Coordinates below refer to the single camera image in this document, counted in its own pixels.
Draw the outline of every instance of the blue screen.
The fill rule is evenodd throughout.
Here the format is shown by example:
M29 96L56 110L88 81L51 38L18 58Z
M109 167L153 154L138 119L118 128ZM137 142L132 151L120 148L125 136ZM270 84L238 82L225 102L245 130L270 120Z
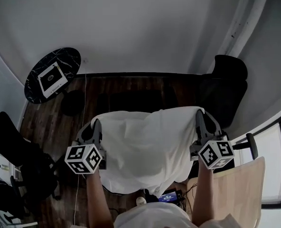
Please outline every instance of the blue screen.
M177 200L177 194L175 192L163 194L159 197L159 202L172 202Z

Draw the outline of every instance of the dark wood flooring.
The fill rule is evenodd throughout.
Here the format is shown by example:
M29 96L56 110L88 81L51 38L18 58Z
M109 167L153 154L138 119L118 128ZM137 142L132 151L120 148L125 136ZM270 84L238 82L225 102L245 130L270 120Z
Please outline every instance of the dark wood flooring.
M195 88L192 78L185 76L174 77L87 77L85 114L83 111L73 117L63 115L60 104L63 95L60 94L53 100L44 104L29 103L20 132L22 136L32 142L38 143L44 152L57 161L66 152L68 146L75 140L78 130L84 123L89 122L97 112L97 98L99 94L125 92L129 90L160 90L165 103L165 86L171 86L177 97L178 106L189 106L195 103ZM67 91L79 89L84 91L85 78L76 78L68 86ZM33 215L25 218L25 222L35 220L39 227L66 228L74 222L75 196L77 190L77 175L65 163L58 168L61 180L56 189L56 194L61 195L61 200L56 201L49 197L45 201L32 206ZM87 195L86 184L82 176L79 177L77 195L76 225L88 226L87 221ZM144 195L138 191L129 195L118 196L105 191L109 208L120 213L136 206L135 200ZM111 210L115 219L117 212Z

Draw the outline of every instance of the person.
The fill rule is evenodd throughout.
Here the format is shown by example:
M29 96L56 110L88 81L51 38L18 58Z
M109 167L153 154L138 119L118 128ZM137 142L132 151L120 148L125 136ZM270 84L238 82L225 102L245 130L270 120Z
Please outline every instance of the person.
M201 160L192 221L178 206L155 202L124 212L113 223L98 171L87 177L87 196L90 228L240 228L231 215L214 220L213 172Z

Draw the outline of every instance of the white cable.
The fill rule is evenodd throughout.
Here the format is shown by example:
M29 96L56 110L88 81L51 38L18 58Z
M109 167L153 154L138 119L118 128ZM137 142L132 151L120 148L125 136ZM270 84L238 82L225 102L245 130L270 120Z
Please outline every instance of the white cable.
M84 85L84 113L85 113L85 91L86 91L86 87L87 87L87 76L86 76L86 73L85 73L85 72L84 72L84 79L85 79L85 85ZM79 186L79 175L78 175L77 190L76 190L76 196L75 196L74 225L75 225L75 216L76 216L78 186Z

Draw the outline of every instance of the human arm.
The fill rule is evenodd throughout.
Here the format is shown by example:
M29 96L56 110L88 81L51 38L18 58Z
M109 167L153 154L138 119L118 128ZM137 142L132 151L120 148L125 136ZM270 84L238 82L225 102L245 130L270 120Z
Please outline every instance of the human arm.
M215 217L213 206L213 172L206 168L200 158L198 164L197 192L192 210L192 223L197 227Z
M87 177L88 217L90 228L113 228L113 221L99 171Z

